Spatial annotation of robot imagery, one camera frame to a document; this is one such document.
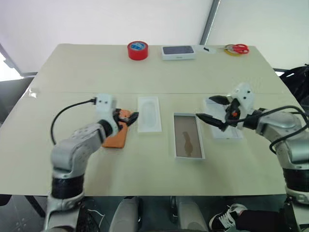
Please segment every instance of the red tape roll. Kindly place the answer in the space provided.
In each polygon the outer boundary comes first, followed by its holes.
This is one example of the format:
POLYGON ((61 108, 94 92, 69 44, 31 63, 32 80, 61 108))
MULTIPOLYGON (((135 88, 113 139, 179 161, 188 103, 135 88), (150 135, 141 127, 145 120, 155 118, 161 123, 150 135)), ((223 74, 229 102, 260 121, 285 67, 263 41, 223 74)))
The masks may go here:
POLYGON ((146 59, 148 56, 148 44, 143 41, 133 41, 128 44, 127 52, 133 60, 146 59))

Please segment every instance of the black shoe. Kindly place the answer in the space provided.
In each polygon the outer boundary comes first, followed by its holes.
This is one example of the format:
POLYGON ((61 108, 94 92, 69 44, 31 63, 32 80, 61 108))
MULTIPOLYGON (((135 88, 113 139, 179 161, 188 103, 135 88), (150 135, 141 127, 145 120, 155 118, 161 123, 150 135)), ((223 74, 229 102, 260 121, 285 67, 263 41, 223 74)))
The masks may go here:
POLYGON ((169 198, 169 219, 173 224, 178 221, 178 209, 176 204, 176 196, 171 196, 169 198))
POLYGON ((209 228, 212 231, 228 231, 235 226, 235 220, 239 217, 241 211, 247 210, 244 205, 232 204, 227 210, 215 215, 209 221, 209 228))

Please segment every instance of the brown liquid stain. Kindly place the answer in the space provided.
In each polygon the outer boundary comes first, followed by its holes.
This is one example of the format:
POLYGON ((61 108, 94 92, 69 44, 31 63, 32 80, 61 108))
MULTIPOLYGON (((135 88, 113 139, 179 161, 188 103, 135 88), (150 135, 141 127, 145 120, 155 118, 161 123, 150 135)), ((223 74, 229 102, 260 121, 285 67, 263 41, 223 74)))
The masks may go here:
POLYGON ((186 131, 183 132, 183 136, 184 136, 184 139, 185 139, 184 150, 185 150, 187 156, 191 157, 192 152, 193 152, 193 146, 192 146, 192 143, 190 141, 190 136, 189 136, 188 132, 186 132, 186 131))

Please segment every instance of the metal pole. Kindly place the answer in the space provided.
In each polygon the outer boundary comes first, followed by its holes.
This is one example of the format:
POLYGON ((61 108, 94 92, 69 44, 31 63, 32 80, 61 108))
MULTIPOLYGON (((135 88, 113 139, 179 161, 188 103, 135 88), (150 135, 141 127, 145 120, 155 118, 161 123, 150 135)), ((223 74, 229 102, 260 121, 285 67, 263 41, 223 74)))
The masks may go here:
POLYGON ((205 28, 204 28, 204 32, 203 32, 203 35, 202 35, 201 42, 199 43, 200 45, 206 45, 206 43, 207 43, 207 39, 209 37, 211 27, 212 27, 212 24, 214 22, 214 18, 216 16, 219 4, 220 4, 220 0, 213 0, 212 1, 211 10, 209 11, 209 15, 208 15, 208 18, 207 18, 207 21, 206 21, 206 25, 205 25, 205 28))

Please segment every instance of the small white object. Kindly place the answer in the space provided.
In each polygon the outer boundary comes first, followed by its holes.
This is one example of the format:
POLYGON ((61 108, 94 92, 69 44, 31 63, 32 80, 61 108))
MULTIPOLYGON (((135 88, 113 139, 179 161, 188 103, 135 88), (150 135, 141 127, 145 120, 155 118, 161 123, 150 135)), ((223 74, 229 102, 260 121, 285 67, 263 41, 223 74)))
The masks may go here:
MULTIPOLYGON (((209 98, 205 99, 205 113, 225 122, 225 108, 209 98)), ((242 131, 235 127, 228 127, 224 132, 215 126, 211 126, 211 132, 215 139, 242 139, 242 131)))
POLYGON ((195 59, 196 53, 192 46, 162 47, 163 60, 195 59))
POLYGON ((138 132, 161 132, 158 97, 139 97, 138 132))

